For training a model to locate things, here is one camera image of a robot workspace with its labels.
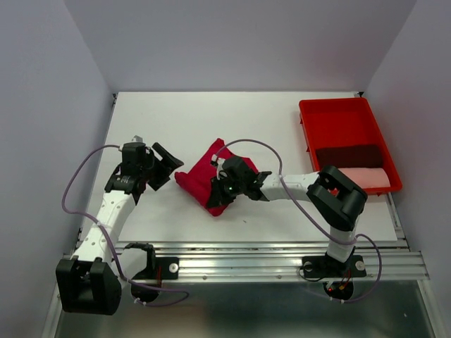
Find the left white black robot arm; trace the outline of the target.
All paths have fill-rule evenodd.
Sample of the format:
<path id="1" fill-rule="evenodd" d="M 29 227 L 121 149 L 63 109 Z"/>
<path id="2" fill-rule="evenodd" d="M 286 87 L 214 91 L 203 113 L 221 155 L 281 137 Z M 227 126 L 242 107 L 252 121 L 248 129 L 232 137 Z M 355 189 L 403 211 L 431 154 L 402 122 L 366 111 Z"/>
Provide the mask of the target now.
<path id="1" fill-rule="evenodd" d="M 105 184 L 97 215 L 81 214 L 91 222 L 87 236 L 70 258 L 62 258 L 56 266 L 62 309 L 68 313 L 113 315 L 126 286 L 144 291 L 144 296 L 133 298 L 144 307 L 156 308 L 156 298 L 165 292 L 161 284 L 133 281 L 137 274 L 162 278 L 154 247 L 131 243 L 118 254 L 116 243 L 146 188 L 160 189 L 183 162 L 160 143 L 147 146 L 140 137 L 115 148 L 121 161 Z"/>

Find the red t-shirt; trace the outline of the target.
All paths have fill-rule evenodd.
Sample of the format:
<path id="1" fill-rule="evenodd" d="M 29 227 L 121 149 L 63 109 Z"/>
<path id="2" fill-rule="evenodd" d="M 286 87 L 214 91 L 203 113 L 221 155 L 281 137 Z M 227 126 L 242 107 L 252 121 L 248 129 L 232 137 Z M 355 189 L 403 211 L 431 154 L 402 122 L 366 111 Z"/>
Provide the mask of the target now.
<path id="1" fill-rule="evenodd" d="M 227 204 L 215 208 L 206 207 L 211 196 L 211 179 L 216 176 L 216 168 L 211 165 L 211 158 L 224 145 L 224 140 L 218 138 L 187 173 L 175 173 L 177 184 L 213 217 L 220 216 L 228 207 Z"/>

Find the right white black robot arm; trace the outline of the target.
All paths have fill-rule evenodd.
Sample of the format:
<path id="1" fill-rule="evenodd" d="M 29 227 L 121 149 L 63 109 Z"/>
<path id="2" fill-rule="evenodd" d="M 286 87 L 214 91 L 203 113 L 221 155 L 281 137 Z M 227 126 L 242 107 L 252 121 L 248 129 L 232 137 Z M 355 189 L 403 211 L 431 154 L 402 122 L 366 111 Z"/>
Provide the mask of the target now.
<path id="1" fill-rule="evenodd" d="M 239 195 L 253 201 L 309 201 L 330 226 L 330 232 L 325 233 L 328 248 L 317 266 L 333 275 L 350 268 L 355 228 L 368 196 L 336 167 L 328 165 L 314 173 L 283 175 L 256 172 L 239 156 L 224 159 L 214 155 L 211 164 L 216 174 L 211 178 L 207 208 L 227 206 Z"/>

